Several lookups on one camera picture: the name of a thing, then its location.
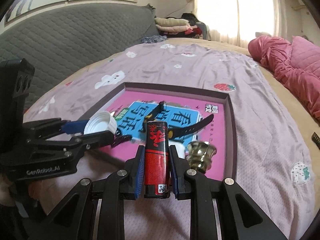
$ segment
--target gray quilted headboard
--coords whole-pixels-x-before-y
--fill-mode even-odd
[[[91,3],[37,14],[0,35],[0,62],[25,58],[36,68],[28,109],[79,69],[139,44],[143,37],[159,35],[152,10]]]

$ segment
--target red and black lighter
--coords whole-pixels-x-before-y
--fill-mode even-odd
[[[144,162],[145,198],[169,198],[168,125],[163,121],[147,123]]]

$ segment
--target white curtain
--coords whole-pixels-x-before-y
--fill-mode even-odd
[[[195,13],[212,41],[246,48],[256,32],[286,37],[284,0],[195,0]]]

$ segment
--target metal bolt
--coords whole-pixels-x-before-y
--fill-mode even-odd
[[[224,182],[225,182],[226,184],[228,184],[228,185],[233,185],[235,181],[234,181],[233,179],[231,179],[231,178],[226,178],[226,179],[224,180]]]
[[[72,152],[65,152],[64,155],[65,157],[70,157],[72,155]]]
[[[117,172],[117,174],[118,174],[119,176],[125,176],[125,175],[127,175],[127,171],[125,171],[125,170],[119,170],[119,171]]]
[[[89,180],[89,179],[82,179],[82,180],[80,181],[80,184],[81,184],[82,186],[87,186],[89,183],[90,183],[90,180]]]
[[[195,170],[193,170],[193,169],[189,169],[189,170],[187,170],[187,174],[190,175],[190,176],[194,176],[194,175],[197,174],[197,172]]]

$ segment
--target green label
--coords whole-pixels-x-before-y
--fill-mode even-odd
[[[128,111],[129,111],[129,108],[122,109],[120,113],[116,115],[115,117],[116,121],[119,121],[120,119],[122,119]]]

